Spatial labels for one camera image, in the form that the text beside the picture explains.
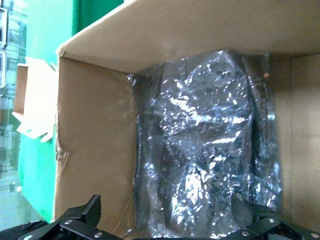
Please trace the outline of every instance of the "window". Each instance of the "window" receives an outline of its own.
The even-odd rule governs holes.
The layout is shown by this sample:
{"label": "window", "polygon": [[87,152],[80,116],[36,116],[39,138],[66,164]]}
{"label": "window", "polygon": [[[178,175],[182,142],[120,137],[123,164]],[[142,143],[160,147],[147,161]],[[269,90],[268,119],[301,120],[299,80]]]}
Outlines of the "window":
{"label": "window", "polygon": [[0,51],[0,88],[6,85],[6,53]]}
{"label": "window", "polygon": [[3,49],[7,43],[8,10],[0,7],[0,47]]}

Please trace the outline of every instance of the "wrapped object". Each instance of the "wrapped object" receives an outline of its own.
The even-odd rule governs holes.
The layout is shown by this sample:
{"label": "wrapped object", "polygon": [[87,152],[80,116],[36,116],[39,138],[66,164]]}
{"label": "wrapped object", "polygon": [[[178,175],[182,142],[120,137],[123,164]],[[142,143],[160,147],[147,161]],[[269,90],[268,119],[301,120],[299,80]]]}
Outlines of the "wrapped object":
{"label": "wrapped object", "polygon": [[137,110],[137,229],[153,238],[218,239],[239,229],[233,193],[279,206],[267,67],[268,56],[224,50],[128,76]]}

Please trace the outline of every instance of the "torn cardboard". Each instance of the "torn cardboard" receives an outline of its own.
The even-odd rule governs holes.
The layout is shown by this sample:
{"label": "torn cardboard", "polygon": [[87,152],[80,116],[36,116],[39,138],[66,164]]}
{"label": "torn cardboard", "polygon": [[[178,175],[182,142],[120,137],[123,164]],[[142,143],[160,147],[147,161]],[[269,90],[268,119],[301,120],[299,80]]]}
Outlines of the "torn cardboard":
{"label": "torn cardboard", "polygon": [[16,92],[12,115],[20,122],[17,131],[41,142],[53,137],[57,106],[58,78],[41,59],[27,57],[18,64]]}
{"label": "torn cardboard", "polygon": [[272,63],[284,214],[320,231],[320,59],[302,56],[320,52],[319,22],[319,0],[136,0],[69,39],[58,49],[58,140],[70,154],[57,163],[55,216],[101,194],[98,227],[120,237],[134,228],[136,112],[126,74],[233,48],[284,54]]}

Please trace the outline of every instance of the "cardboard flap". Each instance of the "cardboard flap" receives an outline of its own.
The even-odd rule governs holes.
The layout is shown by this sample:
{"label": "cardboard flap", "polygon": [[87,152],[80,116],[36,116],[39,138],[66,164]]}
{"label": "cardboard flap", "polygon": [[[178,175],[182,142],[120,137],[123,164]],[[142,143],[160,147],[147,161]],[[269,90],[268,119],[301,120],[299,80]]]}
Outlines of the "cardboard flap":
{"label": "cardboard flap", "polygon": [[28,65],[19,63],[16,73],[16,88],[13,113],[14,116],[21,122],[24,115],[26,88],[28,78]]}
{"label": "cardboard flap", "polygon": [[319,23],[319,0],[136,0],[88,26],[57,51],[66,58],[133,73],[228,48],[319,52]]}
{"label": "cardboard flap", "polygon": [[21,125],[17,131],[32,139],[53,137],[58,96],[56,72],[41,59],[26,58],[28,64],[18,64],[17,87],[12,115]]}

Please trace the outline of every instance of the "bolt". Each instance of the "bolt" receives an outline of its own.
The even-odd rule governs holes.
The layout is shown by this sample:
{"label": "bolt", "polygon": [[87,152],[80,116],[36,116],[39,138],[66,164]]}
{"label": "bolt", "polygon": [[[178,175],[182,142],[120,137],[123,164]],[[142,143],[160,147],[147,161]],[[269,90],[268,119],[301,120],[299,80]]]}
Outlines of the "bolt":
{"label": "bolt", "polygon": [[68,220],[68,221],[66,221],[64,224],[68,225],[68,224],[70,224],[70,223],[72,223],[72,222],[73,222],[72,220]]}
{"label": "bolt", "polygon": [[311,233],[311,236],[312,236],[313,238],[315,238],[315,239],[320,238],[320,236],[319,236],[318,234],[316,234],[316,233]]}
{"label": "bolt", "polygon": [[101,236],[102,236],[102,232],[97,232],[97,233],[94,235],[95,238],[100,238]]}
{"label": "bolt", "polygon": [[248,237],[250,234],[247,231],[243,231],[242,235],[245,236],[245,237]]}
{"label": "bolt", "polygon": [[33,237],[32,235],[28,235],[28,236],[25,236],[23,240],[29,240],[29,239],[32,239],[32,237]]}

